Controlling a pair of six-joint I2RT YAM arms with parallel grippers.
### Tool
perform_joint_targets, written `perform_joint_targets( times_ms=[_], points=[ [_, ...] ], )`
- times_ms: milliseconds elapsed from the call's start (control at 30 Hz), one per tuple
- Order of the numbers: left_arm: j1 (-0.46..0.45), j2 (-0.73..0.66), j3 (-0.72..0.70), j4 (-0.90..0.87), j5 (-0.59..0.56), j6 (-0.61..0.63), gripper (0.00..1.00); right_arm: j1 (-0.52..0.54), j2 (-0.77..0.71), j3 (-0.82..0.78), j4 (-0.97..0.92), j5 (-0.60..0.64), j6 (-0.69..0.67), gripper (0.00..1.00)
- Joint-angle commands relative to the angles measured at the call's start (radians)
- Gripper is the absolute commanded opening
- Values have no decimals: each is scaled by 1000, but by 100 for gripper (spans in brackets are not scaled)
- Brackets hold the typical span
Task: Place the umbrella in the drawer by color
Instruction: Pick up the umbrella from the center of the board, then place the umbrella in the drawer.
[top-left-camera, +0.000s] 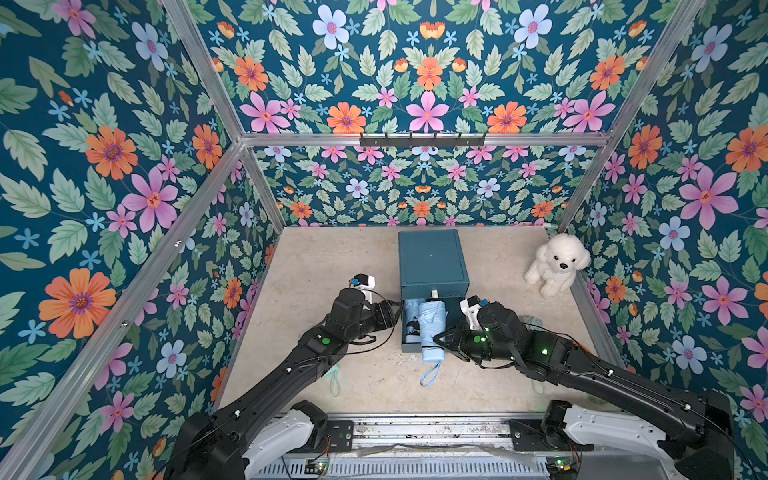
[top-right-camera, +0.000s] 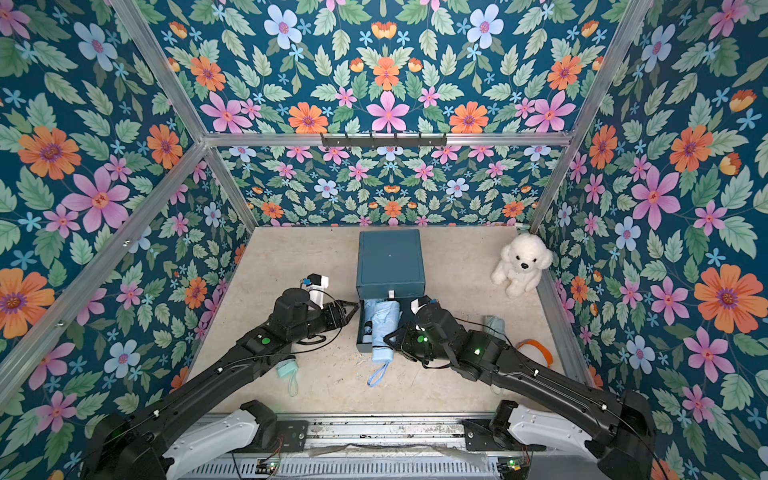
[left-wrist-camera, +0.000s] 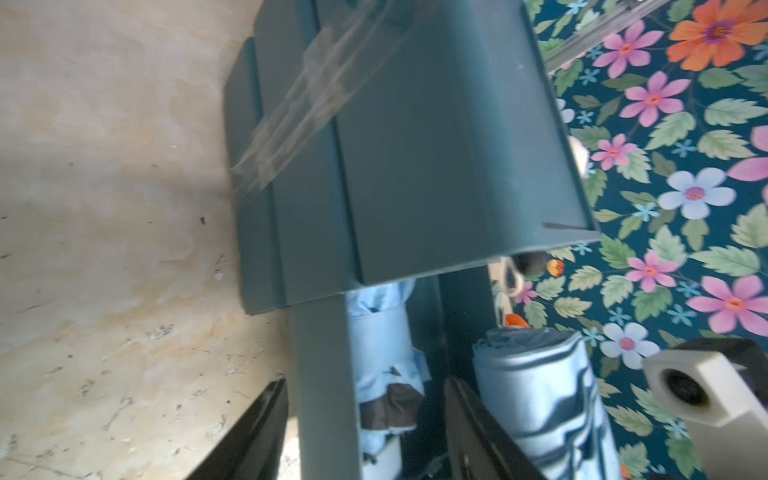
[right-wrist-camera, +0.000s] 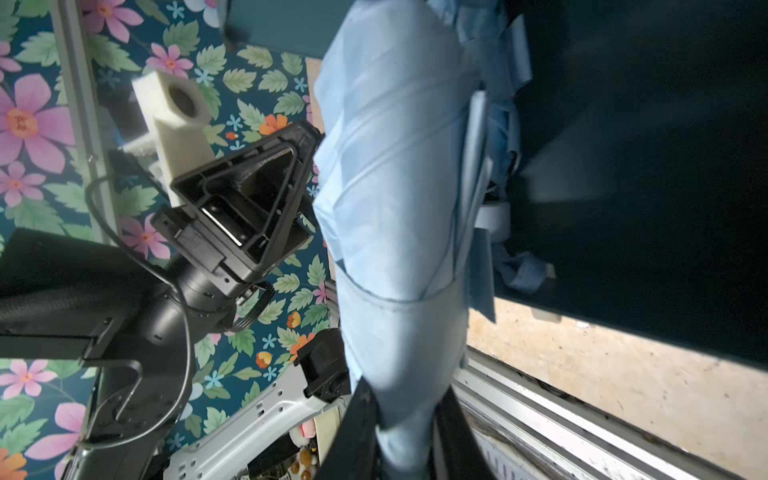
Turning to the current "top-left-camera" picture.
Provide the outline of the light blue umbrella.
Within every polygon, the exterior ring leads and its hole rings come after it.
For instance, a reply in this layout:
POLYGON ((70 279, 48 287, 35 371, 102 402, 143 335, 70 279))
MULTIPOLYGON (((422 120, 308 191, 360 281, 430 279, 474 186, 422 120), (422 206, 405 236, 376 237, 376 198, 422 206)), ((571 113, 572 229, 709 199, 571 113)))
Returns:
POLYGON ((419 318, 420 306, 422 304, 422 299, 408 299, 405 301, 404 344, 416 344, 421 341, 419 318))
POLYGON ((424 388, 434 383, 445 360, 445 352, 437 345, 434 337, 445 331, 446 319, 447 311, 442 301, 426 301, 419 306, 418 322, 422 360, 430 366, 420 379, 420 385, 424 388))

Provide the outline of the mint green umbrella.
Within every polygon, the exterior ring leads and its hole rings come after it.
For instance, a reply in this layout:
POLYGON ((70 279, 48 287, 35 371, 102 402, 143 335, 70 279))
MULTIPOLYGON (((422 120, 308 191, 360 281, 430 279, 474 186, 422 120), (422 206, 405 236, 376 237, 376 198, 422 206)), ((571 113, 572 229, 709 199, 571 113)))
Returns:
POLYGON ((332 397, 337 398, 341 394, 341 383, 340 383, 340 367, 338 365, 334 365, 325 375, 324 378, 328 380, 329 385, 329 392, 332 397))
POLYGON ((537 332, 546 331, 543 325, 543 321, 539 318, 525 316, 524 318, 521 319, 521 321, 529 335, 532 335, 537 332))

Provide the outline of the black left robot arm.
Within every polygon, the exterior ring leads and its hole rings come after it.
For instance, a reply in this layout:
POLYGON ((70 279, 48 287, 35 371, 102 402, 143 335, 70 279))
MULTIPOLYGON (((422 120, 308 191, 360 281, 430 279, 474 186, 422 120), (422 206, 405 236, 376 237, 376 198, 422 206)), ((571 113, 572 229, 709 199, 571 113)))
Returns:
POLYGON ((307 330, 285 360, 229 405, 182 425, 163 473, 166 479, 251 479, 297 448, 320 445, 326 414, 295 397, 349 355, 349 347, 393 331, 401 303, 371 301, 371 291, 341 290, 328 314, 307 330))

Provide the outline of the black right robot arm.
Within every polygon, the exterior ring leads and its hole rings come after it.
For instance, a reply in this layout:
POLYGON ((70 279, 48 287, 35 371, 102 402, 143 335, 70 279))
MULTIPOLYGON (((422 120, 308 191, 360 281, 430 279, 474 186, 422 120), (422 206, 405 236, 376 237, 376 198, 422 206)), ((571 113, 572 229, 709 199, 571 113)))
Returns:
POLYGON ((731 479, 735 445, 730 402, 717 391, 666 387, 592 354, 567 334, 530 326, 498 302, 471 306, 467 320, 433 336, 481 368, 500 360, 529 379, 581 391, 648 422, 656 444, 688 479, 731 479))

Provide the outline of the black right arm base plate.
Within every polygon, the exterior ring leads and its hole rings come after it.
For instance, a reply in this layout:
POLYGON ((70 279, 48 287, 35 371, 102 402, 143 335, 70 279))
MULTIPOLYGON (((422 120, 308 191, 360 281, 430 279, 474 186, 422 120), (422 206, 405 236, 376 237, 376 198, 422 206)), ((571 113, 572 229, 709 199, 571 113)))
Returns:
POLYGON ((540 419, 509 419, 510 438, 517 452, 592 452, 592 444, 579 444, 564 433, 546 433, 541 429, 540 419))

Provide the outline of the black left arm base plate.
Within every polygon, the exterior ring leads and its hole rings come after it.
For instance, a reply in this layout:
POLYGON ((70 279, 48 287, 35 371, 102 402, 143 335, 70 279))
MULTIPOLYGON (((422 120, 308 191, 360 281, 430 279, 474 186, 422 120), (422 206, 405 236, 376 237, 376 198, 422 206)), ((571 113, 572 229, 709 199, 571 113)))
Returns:
POLYGON ((355 423, 349 420, 329 420, 315 427, 304 450, 321 452, 349 452, 352 450, 355 423))

